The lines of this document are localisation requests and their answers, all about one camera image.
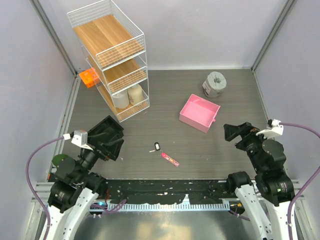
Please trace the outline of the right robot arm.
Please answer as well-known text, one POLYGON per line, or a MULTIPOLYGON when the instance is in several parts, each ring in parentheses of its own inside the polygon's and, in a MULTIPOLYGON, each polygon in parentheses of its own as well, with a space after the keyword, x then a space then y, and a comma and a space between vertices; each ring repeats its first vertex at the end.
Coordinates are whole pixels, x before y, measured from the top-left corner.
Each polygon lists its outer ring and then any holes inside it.
POLYGON ((243 205, 257 240, 296 240, 298 238, 294 217, 295 197, 292 180, 284 170, 286 156, 281 143, 284 127, 279 120, 268 120, 268 128, 259 130, 251 123, 224 124, 224 139, 236 137, 238 150, 247 153, 255 170, 255 181, 244 172, 228 175, 226 191, 237 197, 243 205))

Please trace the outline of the black key fob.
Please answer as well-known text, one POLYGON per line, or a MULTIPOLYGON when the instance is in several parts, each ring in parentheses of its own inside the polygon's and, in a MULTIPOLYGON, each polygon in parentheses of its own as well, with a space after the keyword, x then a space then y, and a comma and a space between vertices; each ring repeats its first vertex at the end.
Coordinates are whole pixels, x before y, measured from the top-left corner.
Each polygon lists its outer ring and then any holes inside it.
POLYGON ((154 147, 156 151, 159 151, 161 149, 160 144, 158 142, 154 143, 154 147))

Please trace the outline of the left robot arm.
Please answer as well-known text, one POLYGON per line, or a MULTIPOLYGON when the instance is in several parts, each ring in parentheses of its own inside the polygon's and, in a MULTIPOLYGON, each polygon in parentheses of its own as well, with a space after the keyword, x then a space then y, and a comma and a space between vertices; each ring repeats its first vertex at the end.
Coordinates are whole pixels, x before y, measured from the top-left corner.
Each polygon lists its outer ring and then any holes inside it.
POLYGON ((107 194, 107 180, 91 169, 98 160, 115 161, 118 158, 123 136, 122 130, 76 130, 63 135, 63 140, 70 140, 80 147, 80 154, 77 159, 66 154, 58 154, 52 159, 56 166, 55 182, 45 208, 41 240, 74 239, 91 204, 107 194))

